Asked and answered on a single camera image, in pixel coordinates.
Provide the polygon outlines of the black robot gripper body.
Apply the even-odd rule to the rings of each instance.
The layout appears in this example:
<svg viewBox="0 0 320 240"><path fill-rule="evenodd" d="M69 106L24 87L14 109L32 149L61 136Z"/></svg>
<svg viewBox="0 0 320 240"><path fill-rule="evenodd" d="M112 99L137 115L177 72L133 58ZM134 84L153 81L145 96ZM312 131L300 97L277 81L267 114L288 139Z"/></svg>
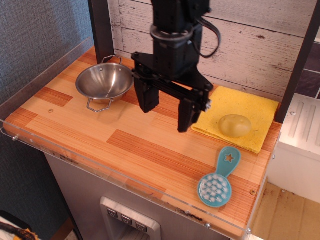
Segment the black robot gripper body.
<svg viewBox="0 0 320 240"><path fill-rule="evenodd" d="M178 100L199 99L201 110L211 106L213 85L199 72L199 50L195 42L182 44L154 43L153 53L134 52L134 78L150 82Z"/></svg>

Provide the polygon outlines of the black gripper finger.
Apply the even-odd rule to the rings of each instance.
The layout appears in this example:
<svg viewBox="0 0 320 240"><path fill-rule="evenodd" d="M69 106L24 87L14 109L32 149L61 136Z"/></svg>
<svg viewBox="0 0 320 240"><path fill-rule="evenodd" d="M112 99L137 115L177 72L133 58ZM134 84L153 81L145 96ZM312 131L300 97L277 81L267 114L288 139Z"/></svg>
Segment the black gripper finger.
<svg viewBox="0 0 320 240"><path fill-rule="evenodd" d="M199 99L184 98L178 106L178 132L185 133L195 124L202 112L202 105Z"/></svg>
<svg viewBox="0 0 320 240"><path fill-rule="evenodd" d="M134 89L139 106L144 113L152 111L160 103L159 89L154 87L149 81L134 78Z"/></svg>

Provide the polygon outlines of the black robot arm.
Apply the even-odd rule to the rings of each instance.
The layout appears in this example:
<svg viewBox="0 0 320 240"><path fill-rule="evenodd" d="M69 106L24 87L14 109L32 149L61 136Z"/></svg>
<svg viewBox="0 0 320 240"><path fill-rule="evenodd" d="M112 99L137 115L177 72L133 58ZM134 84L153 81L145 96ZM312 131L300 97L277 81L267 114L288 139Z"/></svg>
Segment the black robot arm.
<svg viewBox="0 0 320 240"><path fill-rule="evenodd" d="M211 104L213 85L199 72L200 48L208 0L153 0L153 53L134 52L134 88L148 113L160 92L179 100L178 131L185 133Z"/></svg>

